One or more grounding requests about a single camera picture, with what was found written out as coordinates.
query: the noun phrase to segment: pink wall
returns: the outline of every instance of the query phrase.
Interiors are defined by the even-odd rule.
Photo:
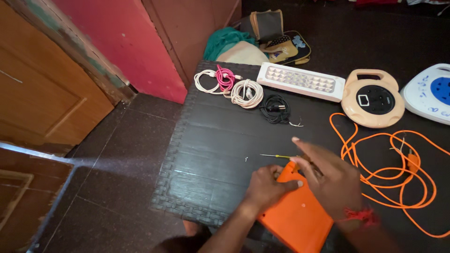
[[[140,0],[53,0],[139,91],[183,103],[187,93]]]

